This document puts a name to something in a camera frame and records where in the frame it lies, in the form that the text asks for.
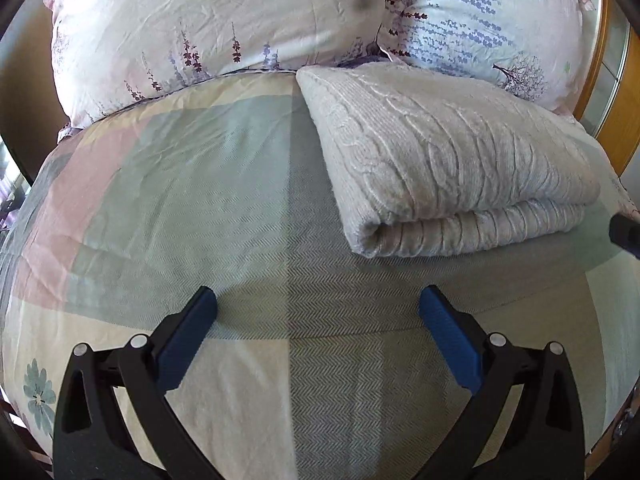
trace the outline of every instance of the cable knit pattern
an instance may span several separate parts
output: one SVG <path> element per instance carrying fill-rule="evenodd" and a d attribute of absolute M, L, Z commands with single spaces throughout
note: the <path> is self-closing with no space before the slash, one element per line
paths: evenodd
<path fill-rule="evenodd" d="M 579 126 L 489 83 L 392 63 L 304 67 L 351 249 L 451 256 L 569 231 L 600 185 Z"/>

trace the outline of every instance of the floral pillowcase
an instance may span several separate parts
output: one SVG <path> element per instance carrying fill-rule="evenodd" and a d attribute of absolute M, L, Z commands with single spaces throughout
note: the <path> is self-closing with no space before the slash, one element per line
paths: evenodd
<path fill-rule="evenodd" d="M 556 110 L 581 84 L 589 8 L 588 0 L 386 0 L 378 43 L 395 59 Z"/>
<path fill-rule="evenodd" d="M 385 0 L 45 0 L 71 128 L 241 69 L 366 55 Z"/>

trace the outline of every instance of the pastel patchwork sheet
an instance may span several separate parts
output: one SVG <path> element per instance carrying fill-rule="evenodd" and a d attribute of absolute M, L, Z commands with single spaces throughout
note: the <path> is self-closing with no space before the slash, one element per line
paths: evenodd
<path fill-rule="evenodd" d="M 631 204 L 599 145 L 577 142 L 602 192 L 568 234 L 367 260 L 342 234 L 294 75 L 212 80 L 111 116 L 53 151 L 2 248 L 2 384 L 51 452 L 73 346 L 121 346 L 208 285 L 218 321 L 168 400 L 226 478 L 408 479 L 468 400 L 417 315 L 436 283 L 515 344 L 562 342 L 590 447 L 640 369 L 639 268 L 607 235 Z"/>

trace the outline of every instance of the flower print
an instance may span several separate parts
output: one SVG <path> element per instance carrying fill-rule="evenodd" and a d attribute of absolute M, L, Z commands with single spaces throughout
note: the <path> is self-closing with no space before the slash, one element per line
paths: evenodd
<path fill-rule="evenodd" d="M 195 45 L 192 47 L 193 50 L 193 54 L 191 54 L 191 58 L 193 59 L 193 69 L 196 72 L 202 72 L 202 64 L 200 63 L 200 54 L 198 54 L 198 51 L 195 49 Z"/>
<path fill-rule="evenodd" d="M 231 22 L 231 30 L 233 31 L 233 34 L 234 34 L 234 43 L 232 47 L 232 49 L 234 50 L 234 53 L 233 53 L 234 63 L 240 63 L 240 58 L 242 57 L 242 54 L 240 53 L 240 42 L 236 40 L 236 28 L 234 27 L 234 22 Z"/>
<path fill-rule="evenodd" d="M 96 102 L 96 105 L 98 107 L 98 111 L 100 112 L 100 117 L 101 118 L 105 118 L 107 115 L 109 115 L 107 113 L 107 110 L 104 109 L 104 105 L 100 102 Z"/>
<path fill-rule="evenodd" d="M 160 83 L 158 81 L 156 81 L 156 79 L 154 78 L 154 75 L 151 73 L 151 69 L 147 70 L 146 74 L 148 75 L 149 81 L 151 81 L 151 86 L 153 87 L 153 89 L 156 92 L 161 92 L 162 91 L 162 87 L 160 86 Z"/>
<path fill-rule="evenodd" d="M 143 99 L 145 99 L 145 97 L 140 92 L 136 92 L 133 88 L 131 88 L 131 85 L 128 82 L 125 81 L 124 84 L 127 86 L 127 90 L 129 90 L 131 97 L 133 97 L 136 101 L 142 101 Z"/>
<path fill-rule="evenodd" d="M 402 57 L 410 57 L 411 56 L 411 54 L 406 50 L 396 50 L 394 48 L 391 48 L 391 49 L 389 49 L 389 52 L 391 52 L 395 56 L 402 56 Z"/>
<path fill-rule="evenodd" d="M 185 86 L 187 86 L 187 82 L 184 80 L 184 78 L 182 77 L 182 74 L 178 70 L 178 66 L 175 62 L 175 57 L 171 52 L 169 52 L 169 56 L 167 59 L 169 60 L 169 63 L 171 63 L 172 66 L 174 67 L 174 75 L 176 80 L 178 81 L 178 83 L 180 83 L 180 86 L 182 88 L 185 88 Z"/>
<path fill-rule="evenodd" d="M 400 16 L 403 18 L 415 18 L 416 20 L 426 20 L 428 18 L 424 12 L 404 12 L 404 10 L 400 13 Z"/>
<path fill-rule="evenodd" d="M 344 53 L 344 55 L 340 58 L 340 64 L 346 63 L 356 59 L 357 57 L 364 56 L 367 53 L 367 48 L 362 41 L 362 38 L 357 36 L 348 51 Z"/>
<path fill-rule="evenodd" d="M 184 54 L 182 54 L 182 57 L 184 58 L 184 64 L 186 66 L 191 66 L 191 58 L 193 57 L 193 55 L 191 54 L 191 52 L 189 52 L 189 49 L 191 48 L 191 43 L 189 42 L 189 40 L 187 40 L 187 35 L 184 33 L 184 31 L 181 31 L 182 33 L 182 42 L 184 44 Z"/>
<path fill-rule="evenodd" d="M 47 371 L 44 368 L 38 370 L 36 359 L 27 365 L 22 389 L 24 394 L 31 399 L 28 408 L 33 414 L 36 426 L 51 436 L 56 414 L 50 404 L 53 405 L 56 402 L 56 394 L 53 392 L 51 381 L 47 380 Z"/>

